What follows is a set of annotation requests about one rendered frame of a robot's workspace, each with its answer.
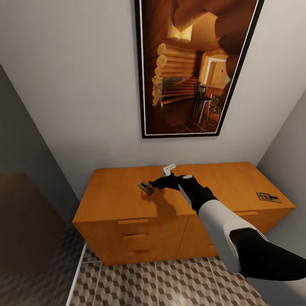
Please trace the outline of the mousetrap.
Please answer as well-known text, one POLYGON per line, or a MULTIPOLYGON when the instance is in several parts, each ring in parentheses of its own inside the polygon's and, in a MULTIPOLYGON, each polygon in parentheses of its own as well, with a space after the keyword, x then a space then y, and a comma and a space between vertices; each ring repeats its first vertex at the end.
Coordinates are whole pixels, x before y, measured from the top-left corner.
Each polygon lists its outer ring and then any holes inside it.
POLYGON ((148 185, 145 181, 141 182, 138 186, 149 196, 155 192, 155 189, 151 185, 148 185))
POLYGON ((270 201, 270 202, 276 202, 276 203, 282 203, 281 200, 277 195, 274 194, 267 194, 267 193, 259 193, 257 192, 257 195, 260 200, 263 201, 270 201))

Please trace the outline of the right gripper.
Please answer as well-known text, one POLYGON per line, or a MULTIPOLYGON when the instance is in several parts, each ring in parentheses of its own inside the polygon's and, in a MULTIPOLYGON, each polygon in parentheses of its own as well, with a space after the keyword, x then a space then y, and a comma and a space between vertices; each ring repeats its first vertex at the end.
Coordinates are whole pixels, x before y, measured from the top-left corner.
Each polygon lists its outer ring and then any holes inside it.
POLYGON ((170 176, 165 176, 157 179, 156 181, 150 181, 149 184, 155 188, 157 187, 159 190, 162 190, 165 187, 168 187, 170 189, 173 189, 171 186, 171 180, 174 178, 174 173, 171 173, 170 176))

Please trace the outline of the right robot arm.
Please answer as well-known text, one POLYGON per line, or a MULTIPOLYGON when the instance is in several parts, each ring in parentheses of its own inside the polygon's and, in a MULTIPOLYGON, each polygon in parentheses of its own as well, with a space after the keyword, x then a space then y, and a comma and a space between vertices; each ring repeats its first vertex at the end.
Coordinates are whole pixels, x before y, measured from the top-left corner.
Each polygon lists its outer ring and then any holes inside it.
POLYGON ((269 306, 306 306, 306 259, 266 240, 252 224, 236 215, 203 188, 194 176, 174 176, 176 165, 149 184, 181 192, 196 211, 224 265, 242 274, 269 306))

